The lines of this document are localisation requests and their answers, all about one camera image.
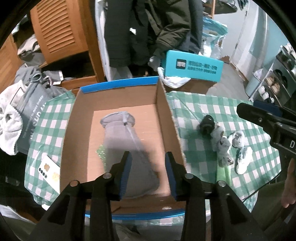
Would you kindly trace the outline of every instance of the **white phone case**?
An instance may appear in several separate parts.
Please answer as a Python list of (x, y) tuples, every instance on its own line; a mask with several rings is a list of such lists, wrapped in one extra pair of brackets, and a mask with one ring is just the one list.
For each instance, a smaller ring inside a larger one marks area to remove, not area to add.
[(60, 167), (48, 156), (44, 156), (38, 168), (43, 179), (59, 194)]

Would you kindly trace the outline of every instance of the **teal box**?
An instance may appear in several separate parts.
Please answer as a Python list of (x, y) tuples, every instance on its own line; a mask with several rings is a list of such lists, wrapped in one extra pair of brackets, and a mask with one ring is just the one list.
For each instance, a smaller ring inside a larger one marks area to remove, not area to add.
[(198, 54), (169, 50), (162, 60), (165, 76), (188, 77), (192, 79), (219, 82), (223, 61)]

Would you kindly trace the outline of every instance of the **bolt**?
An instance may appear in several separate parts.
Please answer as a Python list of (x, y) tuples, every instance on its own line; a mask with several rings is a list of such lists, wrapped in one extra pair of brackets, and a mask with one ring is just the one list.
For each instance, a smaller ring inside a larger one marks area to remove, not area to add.
[(108, 173), (108, 172), (106, 172), (106, 173), (103, 175), (103, 178), (105, 178), (105, 179), (109, 179), (110, 177), (112, 177), (112, 174), (111, 174), (111, 173)]
[(185, 174), (185, 178), (186, 179), (192, 179), (193, 178), (193, 175), (191, 173), (186, 173)]
[(79, 182), (77, 180), (73, 180), (70, 182), (71, 187), (76, 187), (78, 184), (79, 184)]
[(219, 186), (221, 186), (221, 187), (225, 187), (225, 186), (226, 186), (226, 182), (224, 182), (224, 181), (222, 181), (222, 180), (218, 181), (218, 184), (219, 184)]

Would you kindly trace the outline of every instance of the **human hand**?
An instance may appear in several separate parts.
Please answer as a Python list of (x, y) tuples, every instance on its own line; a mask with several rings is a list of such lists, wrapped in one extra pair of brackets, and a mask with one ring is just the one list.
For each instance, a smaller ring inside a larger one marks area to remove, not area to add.
[(285, 180), (285, 188), (281, 196), (281, 204), (284, 208), (287, 208), (289, 204), (296, 202), (296, 177), (294, 174), (295, 160), (291, 159), (288, 166), (288, 174)]

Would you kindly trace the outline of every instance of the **black logo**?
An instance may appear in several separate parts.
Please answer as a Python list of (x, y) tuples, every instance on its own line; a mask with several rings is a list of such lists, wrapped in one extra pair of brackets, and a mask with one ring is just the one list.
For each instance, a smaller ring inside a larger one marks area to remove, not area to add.
[(185, 69), (186, 68), (186, 60), (185, 59), (177, 59), (176, 69)]

